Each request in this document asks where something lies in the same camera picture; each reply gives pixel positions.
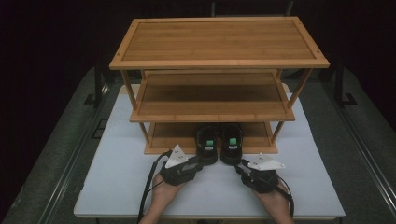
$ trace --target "gray carpet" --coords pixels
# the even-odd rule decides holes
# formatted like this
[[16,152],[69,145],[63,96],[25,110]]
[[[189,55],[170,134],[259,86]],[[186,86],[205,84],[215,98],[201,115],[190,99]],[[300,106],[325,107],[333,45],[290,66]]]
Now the gray carpet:
[[[291,90],[297,84],[295,79],[285,79],[285,82]],[[106,125],[122,84],[120,77],[116,77],[115,83],[109,83],[103,102],[95,109],[83,104],[87,95],[94,93],[93,71],[84,77],[4,224],[96,223],[92,218],[75,217],[73,208],[100,141],[92,135],[98,126]],[[334,102],[332,90],[333,80],[321,83],[313,75],[300,99],[346,216],[342,220],[298,220],[297,223],[396,223],[341,115],[347,113],[351,118],[392,186],[396,184],[396,133],[361,90],[353,74],[346,70],[345,92],[350,92],[358,105],[348,105],[341,110]],[[100,223],[134,223],[134,220],[104,218]]]

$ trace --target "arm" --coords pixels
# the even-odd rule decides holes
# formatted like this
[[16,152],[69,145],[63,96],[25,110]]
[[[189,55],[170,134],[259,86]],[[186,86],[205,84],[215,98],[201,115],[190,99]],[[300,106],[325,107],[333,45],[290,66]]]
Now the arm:
[[[279,181],[278,187],[287,192],[286,187]],[[253,190],[254,195],[260,200],[265,211],[277,224],[293,224],[289,210],[288,200],[276,190],[260,194]]]
[[178,191],[185,185],[169,185],[163,182],[163,177],[160,174],[156,174],[152,180],[153,187],[157,184],[158,186],[152,191],[151,205],[139,224],[157,223],[165,208],[175,199]]

